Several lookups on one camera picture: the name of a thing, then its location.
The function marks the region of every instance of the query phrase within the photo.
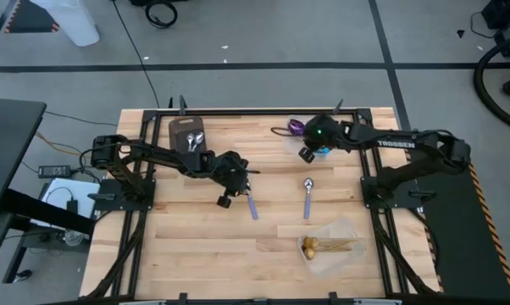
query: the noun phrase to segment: purple object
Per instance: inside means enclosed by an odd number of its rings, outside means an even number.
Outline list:
[[[290,119],[287,122],[287,129],[289,129],[290,134],[301,136],[304,133],[304,123],[297,119]]]

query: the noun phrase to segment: power adapter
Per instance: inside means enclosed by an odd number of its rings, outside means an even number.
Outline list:
[[[38,167],[38,177],[46,178],[70,178],[72,170],[69,165],[43,165]]]
[[[77,214],[78,213],[78,200],[71,199],[71,200],[67,201],[67,211]]]

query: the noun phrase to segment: yellow black hazard tape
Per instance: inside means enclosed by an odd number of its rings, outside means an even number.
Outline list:
[[[408,162],[411,162],[411,155],[408,151],[406,151],[406,160]],[[481,203],[481,209],[483,210],[483,213],[485,214],[486,224],[489,227],[489,231],[491,232],[492,240],[494,241],[494,247],[496,248],[498,255],[500,257],[500,262],[502,263],[503,272],[506,274],[507,277],[507,283],[509,284],[510,289],[510,268],[509,263],[507,262],[507,258],[503,252],[503,246],[500,242],[500,237],[498,237],[498,233],[496,232],[496,226],[494,225],[494,222],[492,221],[491,212],[489,211],[489,207],[486,205],[485,201],[485,195],[483,195],[483,190],[481,189],[481,184],[479,183],[479,178],[477,178],[477,174],[475,173],[475,167],[473,164],[469,164],[469,173],[472,177],[472,181],[475,185],[475,190],[477,191],[477,196],[479,198],[479,202]],[[423,219],[426,219],[423,213],[420,214]],[[430,249],[430,253],[432,255],[432,261],[435,263],[435,249],[434,244],[432,243],[432,239],[430,236],[430,231],[425,226],[424,227],[424,233],[426,234],[426,240],[428,241],[428,246]],[[443,292],[443,286],[441,285],[441,277],[437,273],[437,270],[435,272],[438,284],[440,285],[440,291]]]
[[[10,25],[12,24],[12,21],[14,20],[16,14],[18,13],[18,8],[19,8],[20,4],[21,4],[21,0],[18,1],[16,3],[16,5],[14,6],[12,14],[10,15],[10,18],[8,19],[7,26],[5,26],[5,28],[4,28],[4,32],[7,33],[7,34],[10,33]],[[59,25],[54,20],[53,23],[52,23],[52,33],[55,33],[57,31],[59,31]]]
[[[469,164],[469,173],[472,176],[472,181],[474,182],[475,189],[477,191],[477,196],[479,198],[479,202],[481,203],[481,208],[483,209],[483,213],[485,214],[486,224],[489,227],[489,231],[491,232],[492,240],[494,241],[494,247],[498,251],[498,255],[500,256],[500,262],[502,263],[503,272],[506,274],[507,283],[509,284],[510,289],[510,268],[509,263],[507,262],[507,258],[503,253],[502,243],[500,242],[500,237],[498,237],[498,233],[496,232],[496,227],[494,226],[494,222],[492,221],[491,212],[489,211],[489,207],[486,205],[485,196],[483,195],[483,190],[481,190],[481,184],[479,183],[479,178],[477,178],[477,174],[475,173],[475,167],[473,164]]]

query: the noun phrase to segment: purple handle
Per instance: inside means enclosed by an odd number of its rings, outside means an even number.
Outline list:
[[[253,202],[253,198],[251,195],[247,196],[247,202],[249,202],[249,210],[252,212],[253,220],[258,219],[257,209],[255,208],[255,202]]]

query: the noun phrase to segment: clear plastic bag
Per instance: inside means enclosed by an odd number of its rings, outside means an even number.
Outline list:
[[[336,239],[358,239],[357,234],[353,230],[349,221],[344,218],[340,218],[337,221],[322,226],[317,230],[310,232],[308,237],[317,237],[318,239],[324,240],[329,238]],[[362,243],[362,240],[352,242],[350,251],[347,252],[316,252],[315,257],[312,260],[308,260],[302,250],[302,243],[304,237],[300,236],[297,240],[298,251],[300,251],[304,262],[315,275],[331,275],[340,271],[341,267],[357,262],[363,259],[366,255],[366,247]]]

